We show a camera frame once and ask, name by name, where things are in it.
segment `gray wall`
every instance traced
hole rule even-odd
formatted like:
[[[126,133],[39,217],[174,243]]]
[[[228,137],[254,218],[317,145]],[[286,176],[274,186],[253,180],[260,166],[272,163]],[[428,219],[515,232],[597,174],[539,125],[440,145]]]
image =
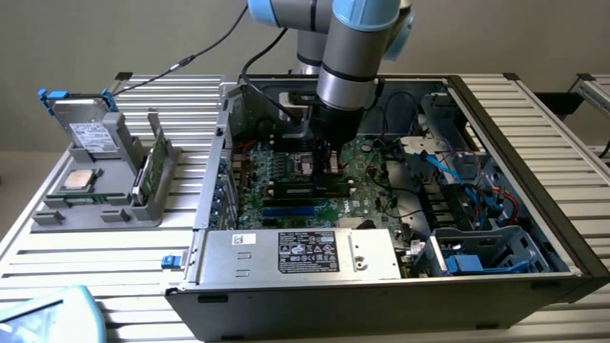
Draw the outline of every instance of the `gray wall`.
[[[35,101],[41,87],[79,92],[117,71],[154,73],[209,44],[244,0],[3,0],[0,10],[0,149],[54,151],[66,140]],[[385,72],[513,71],[533,90],[564,90],[580,71],[610,73],[608,0],[414,0],[417,22]],[[244,20],[188,74],[237,74],[276,29]],[[285,72],[293,33],[252,67]],[[571,120],[588,143],[610,123]]]

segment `barcode sticker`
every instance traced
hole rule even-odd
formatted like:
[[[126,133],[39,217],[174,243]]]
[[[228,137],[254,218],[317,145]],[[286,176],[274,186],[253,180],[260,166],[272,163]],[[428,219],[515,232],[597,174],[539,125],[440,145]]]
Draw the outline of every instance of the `barcode sticker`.
[[[69,127],[82,144],[82,148],[85,148],[89,153],[117,151],[110,134],[102,124],[69,124]]]

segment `cpu holder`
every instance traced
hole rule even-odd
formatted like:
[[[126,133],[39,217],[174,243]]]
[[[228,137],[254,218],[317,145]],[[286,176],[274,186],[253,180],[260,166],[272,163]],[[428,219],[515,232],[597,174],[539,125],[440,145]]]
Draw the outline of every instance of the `cpu holder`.
[[[181,150],[165,138],[156,110],[147,110],[154,140],[146,151],[106,91],[41,90],[38,97],[71,141],[71,158],[42,198],[43,208],[31,215],[31,232],[160,225]]]

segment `power supply label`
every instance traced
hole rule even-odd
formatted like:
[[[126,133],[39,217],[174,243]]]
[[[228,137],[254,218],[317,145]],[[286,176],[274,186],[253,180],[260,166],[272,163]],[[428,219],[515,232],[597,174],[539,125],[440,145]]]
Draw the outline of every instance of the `power supply label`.
[[[338,271],[332,231],[278,232],[277,269],[282,274]]]

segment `cpu processor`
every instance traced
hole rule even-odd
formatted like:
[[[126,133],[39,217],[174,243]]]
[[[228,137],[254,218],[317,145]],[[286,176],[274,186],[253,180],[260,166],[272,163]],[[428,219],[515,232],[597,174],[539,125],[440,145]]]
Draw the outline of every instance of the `cpu processor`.
[[[94,169],[71,170],[65,177],[59,191],[62,192],[86,192],[94,181]]]

